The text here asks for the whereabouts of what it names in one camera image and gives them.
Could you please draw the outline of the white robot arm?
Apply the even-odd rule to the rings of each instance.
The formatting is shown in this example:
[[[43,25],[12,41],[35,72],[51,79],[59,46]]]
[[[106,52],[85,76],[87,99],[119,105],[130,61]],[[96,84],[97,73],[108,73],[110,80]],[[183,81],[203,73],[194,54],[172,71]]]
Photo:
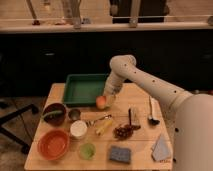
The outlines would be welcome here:
[[[110,60],[111,73],[104,88],[116,95],[128,79],[176,115],[173,171],[213,171],[213,96],[192,94],[136,67],[132,55]]]

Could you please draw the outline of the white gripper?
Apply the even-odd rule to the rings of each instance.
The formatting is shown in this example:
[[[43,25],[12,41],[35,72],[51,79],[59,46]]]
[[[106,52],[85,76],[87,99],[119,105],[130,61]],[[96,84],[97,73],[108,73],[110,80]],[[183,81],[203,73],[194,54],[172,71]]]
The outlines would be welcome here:
[[[121,90],[121,87],[118,85],[113,85],[111,83],[106,83],[104,87],[103,94],[106,97],[106,107],[110,108],[116,100],[116,94],[118,94]]]

